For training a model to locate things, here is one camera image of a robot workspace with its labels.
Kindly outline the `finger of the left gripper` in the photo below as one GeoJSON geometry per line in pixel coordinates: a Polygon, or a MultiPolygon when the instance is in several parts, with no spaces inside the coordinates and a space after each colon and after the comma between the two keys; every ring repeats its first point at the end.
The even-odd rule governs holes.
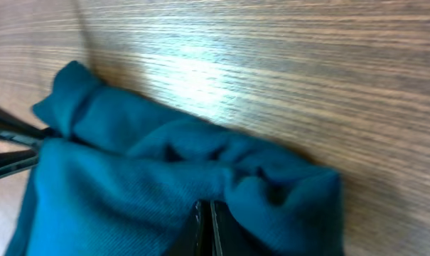
{"type": "Polygon", "coordinates": [[[0,179],[31,169],[38,163],[33,150],[0,153],[0,179]]]}
{"type": "Polygon", "coordinates": [[[0,140],[27,147],[39,147],[44,139],[54,135],[53,129],[38,129],[0,108],[0,140]]]}

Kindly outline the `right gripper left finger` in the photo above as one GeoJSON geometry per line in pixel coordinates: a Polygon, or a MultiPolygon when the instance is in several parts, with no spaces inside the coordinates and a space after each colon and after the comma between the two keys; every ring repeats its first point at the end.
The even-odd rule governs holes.
{"type": "Polygon", "coordinates": [[[179,235],[165,256],[211,256],[211,211],[207,201],[196,201],[179,235]]]}

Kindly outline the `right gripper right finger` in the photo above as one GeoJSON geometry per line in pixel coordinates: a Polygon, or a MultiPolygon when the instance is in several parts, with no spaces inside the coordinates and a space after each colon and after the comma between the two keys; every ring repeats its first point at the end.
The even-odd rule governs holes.
{"type": "Polygon", "coordinates": [[[267,256],[264,247],[254,241],[233,218],[225,203],[210,202],[214,256],[267,256]]]}

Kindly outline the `blue polo shirt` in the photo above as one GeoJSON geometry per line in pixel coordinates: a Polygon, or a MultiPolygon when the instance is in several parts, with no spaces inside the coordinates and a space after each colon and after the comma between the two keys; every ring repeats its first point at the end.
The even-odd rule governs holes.
{"type": "Polygon", "coordinates": [[[43,142],[7,255],[160,255],[220,201],[275,255],[342,255],[342,182],[256,137],[108,86],[73,61],[33,108],[43,142]]]}

